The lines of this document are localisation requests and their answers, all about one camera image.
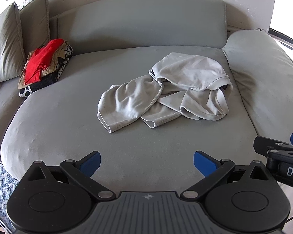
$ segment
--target clothing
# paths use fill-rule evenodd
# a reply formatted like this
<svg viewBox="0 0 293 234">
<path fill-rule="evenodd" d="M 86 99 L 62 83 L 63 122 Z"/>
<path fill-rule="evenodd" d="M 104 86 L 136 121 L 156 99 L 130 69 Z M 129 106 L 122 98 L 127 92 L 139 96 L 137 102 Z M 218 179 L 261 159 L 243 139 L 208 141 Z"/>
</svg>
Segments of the clothing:
<svg viewBox="0 0 293 234">
<path fill-rule="evenodd" d="M 34 51 L 26 67 L 25 84 L 41 81 L 41 71 L 50 66 L 53 54 L 63 42 L 63 39 L 51 40 L 45 47 Z"/>
<path fill-rule="evenodd" d="M 26 88 L 20 89 L 19 96 L 28 97 L 31 93 L 38 91 L 39 89 L 42 89 L 44 87 L 47 87 L 53 83 L 56 83 L 62 75 L 64 68 L 67 66 L 70 58 L 72 57 L 73 49 L 70 45 L 68 45 L 68 47 L 66 48 L 65 54 L 65 59 L 58 57 L 58 65 L 56 71 L 42 77 L 40 82 L 32 83 Z"/>
<path fill-rule="evenodd" d="M 51 62 L 50 62 L 50 66 L 44 70 L 41 71 L 41 77 L 46 76 L 47 74 L 50 74 L 52 72 L 54 72 L 56 70 L 57 67 L 57 58 L 61 57 L 63 59 L 65 59 L 68 55 L 67 55 L 67 48 L 68 48 L 68 42 L 64 41 L 63 44 L 54 52 Z M 27 58 L 27 62 L 25 64 L 25 67 L 20 75 L 20 79 L 19 79 L 19 83 L 18 83 L 18 89 L 22 89 L 22 88 L 26 88 L 27 86 L 31 85 L 32 83 L 28 83 L 25 84 L 25 72 L 27 69 L 27 65 L 31 59 L 31 56 L 33 55 L 34 51 L 30 52 Z"/>
<path fill-rule="evenodd" d="M 230 79 L 215 60 L 171 53 L 149 75 L 103 93 L 97 116 L 110 133 L 139 117 L 151 128 L 181 115 L 218 120 L 229 113 L 231 92 Z"/>
</svg>

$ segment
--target beige garment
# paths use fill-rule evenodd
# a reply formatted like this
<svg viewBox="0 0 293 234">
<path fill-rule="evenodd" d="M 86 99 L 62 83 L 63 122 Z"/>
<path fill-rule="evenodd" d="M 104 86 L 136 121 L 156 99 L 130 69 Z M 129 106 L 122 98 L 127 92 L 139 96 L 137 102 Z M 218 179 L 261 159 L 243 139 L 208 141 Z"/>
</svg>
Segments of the beige garment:
<svg viewBox="0 0 293 234">
<path fill-rule="evenodd" d="M 54 52 L 52 59 L 51 59 L 51 62 L 50 62 L 50 66 L 47 69 L 41 71 L 41 77 L 44 77 L 44 76 L 54 72 L 57 69 L 57 59 L 58 59 L 58 57 L 65 59 L 64 50 L 67 46 L 68 46 L 68 41 L 64 41 L 63 44 Z M 18 89 L 26 88 L 27 86 L 31 85 L 31 83 L 24 84 L 24 81 L 25 81 L 26 67 L 27 67 L 27 64 L 28 64 L 31 56 L 33 55 L 33 53 L 34 53 L 34 51 L 30 52 L 27 57 L 25 67 L 24 67 L 24 69 L 20 75 L 20 79 L 18 81 L 18 87 L 17 87 Z"/>
</svg>

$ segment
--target black and white patterned fabric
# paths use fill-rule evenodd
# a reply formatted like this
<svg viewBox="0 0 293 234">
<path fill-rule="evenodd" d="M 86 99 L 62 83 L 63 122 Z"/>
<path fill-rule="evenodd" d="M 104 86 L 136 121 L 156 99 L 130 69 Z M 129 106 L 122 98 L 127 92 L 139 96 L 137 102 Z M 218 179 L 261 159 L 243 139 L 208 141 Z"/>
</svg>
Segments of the black and white patterned fabric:
<svg viewBox="0 0 293 234">
<path fill-rule="evenodd" d="M 14 231 L 15 228 L 6 214 L 6 204 L 17 184 L 18 181 L 0 164 L 0 219 L 11 231 Z"/>
<path fill-rule="evenodd" d="M 70 58 L 73 55 L 73 49 L 70 45 L 68 45 L 65 50 L 65 59 L 62 59 L 61 57 L 58 57 L 57 59 L 57 66 L 56 70 L 53 73 L 50 73 L 44 77 L 41 78 L 40 82 L 33 83 L 26 88 L 20 89 L 19 96 L 20 97 L 28 97 L 33 92 L 45 88 L 53 83 L 56 83 L 60 76 L 63 73 L 64 68 L 67 66 Z"/>
</svg>

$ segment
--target sofa armrest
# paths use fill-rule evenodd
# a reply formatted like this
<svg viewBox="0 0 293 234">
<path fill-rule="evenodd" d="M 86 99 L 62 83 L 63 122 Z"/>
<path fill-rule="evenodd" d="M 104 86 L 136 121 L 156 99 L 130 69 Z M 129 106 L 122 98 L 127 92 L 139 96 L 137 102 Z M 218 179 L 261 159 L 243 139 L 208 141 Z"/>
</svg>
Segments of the sofa armrest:
<svg viewBox="0 0 293 234">
<path fill-rule="evenodd" d="M 259 136 L 290 141 L 293 133 L 293 62 L 266 33 L 234 32 L 223 51 Z"/>
</svg>

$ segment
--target folded clothes stack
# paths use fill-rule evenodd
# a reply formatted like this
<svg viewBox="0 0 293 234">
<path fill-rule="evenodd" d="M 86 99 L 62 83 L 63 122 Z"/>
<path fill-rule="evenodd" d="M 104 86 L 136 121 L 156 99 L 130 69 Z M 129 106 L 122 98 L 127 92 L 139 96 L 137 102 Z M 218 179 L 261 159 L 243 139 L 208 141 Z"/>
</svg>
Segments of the folded clothes stack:
<svg viewBox="0 0 293 234">
<path fill-rule="evenodd" d="M 62 39 L 51 40 L 45 47 L 30 52 L 18 82 L 19 96 L 28 97 L 56 83 L 72 55 L 72 47 Z"/>
</svg>

